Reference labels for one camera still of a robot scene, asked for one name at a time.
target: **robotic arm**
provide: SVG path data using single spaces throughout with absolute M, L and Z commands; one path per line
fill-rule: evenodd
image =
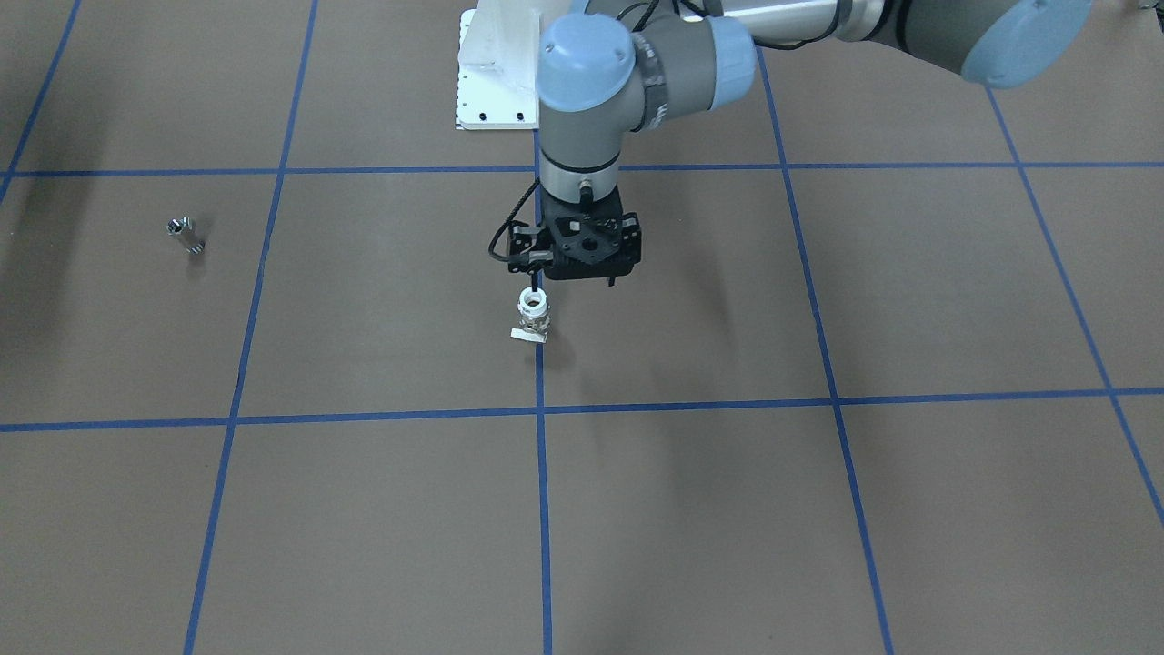
M 540 42 L 540 225 L 511 215 L 498 232 L 508 255 L 495 256 L 552 279 L 613 284 L 631 272 L 643 236 L 618 193 L 624 134 L 743 98 L 757 44 L 875 41 L 1009 88 L 1058 59 L 1090 9 L 1091 0 L 575 0 Z

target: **gray surface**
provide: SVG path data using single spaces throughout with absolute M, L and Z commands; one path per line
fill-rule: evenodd
M 321 1 L 291 164 L 532 166 L 527 133 L 452 129 L 471 3 Z M 3 168 L 71 3 L 0 5 Z M 84 2 L 21 170 L 276 166 L 310 2 L 140 5 Z M 1164 41 L 1123 6 L 999 94 L 1023 158 L 1164 158 Z M 1012 163 L 982 90 L 935 66 L 766 60 L 793 162 Z M 286 176 L 236 433 L 140 421 L 229 415 L 276 176 L 15 179 L 0 653 L 183 652 L 225 434 L 194 655 L 883 653 L 830 410 L 736 405 L 829 397 L 762 83 L 624 161 L 769 170 L 627 172 L 644 262 L 551 285 L 546 412 L 597 414 L 546 418 L 546 581 L 525 279 L 483 252 L 528 172 Z M 1158 170 L 1029 170 L 1113 382 L 1157 391 Z M 1164 531 L 1107 399 L 989 400 L 1102 393 L 1017 170 L 792 178 L 840 394 L 985 394 L 844 410 L 895 652 L 1164 650 Z M 200 264 L 164 234 L 183 213 Z M 1120 400 L 1157 485 L 1162 398 Z M 524 417 L 447 419 L 482 408 Z M 396 411 L 433 413 L 331 417 Z
M 1031 170 L 1112 384 L 1164 380 L 1164 168 Z
M 83 3 L 21 170 L 277 165 L 300 6 Z
M 644 221 L 643 263 L 613 289 L 548 283 L 547 403 L 826 397 L 778 178 L 633 172 L 622 188 Z
M 0 206 L 0 422 L 225 417 L 274 178 L 17 179 Z M 190 257 L 165 232 L 189 215 Z
M 220 428 L 0 439 L 0 652 L 173 653 Z
M 1083 35 L 1044 76 L 999 94 L 1030 161 L 1164 161 L 1164 42 L 1137 2 L 1095 2 Z
M 509 339 L 517 279 L 484 248 L 527 183 L 520 173 L 288 179 L 243 413 L 533 405 L 533 351 Z
M 842 396 L 1100 384 L 1015 171 L 793 179 Z
M 203 654 L 535 653 L 531 419 L 239 430 Z
M 555 653 L 876 653 L 825 408 L 554 417 Z
M 899 653 L 1164 650 L 1164 531 L 1106 399 L 846 417 Z

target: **light blue joint cap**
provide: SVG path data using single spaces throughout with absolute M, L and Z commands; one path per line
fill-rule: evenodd
M 1067 51 L 1092 0 L 1022 0 L 974 44 L 961 66 L 967 81 L 1014 88 L 1035 79 Z
M 715 109 L 747 95 L 755 78 L 755 43 L 736 19 L 715 16 L 707 21 L 716 44 L 716 94 L 710 107 Z
M 541 35 L 538 97 L 560 112 L 584 112 L 623 90 L 634 70 L 631 31 L 605 14 L 566 14 Z

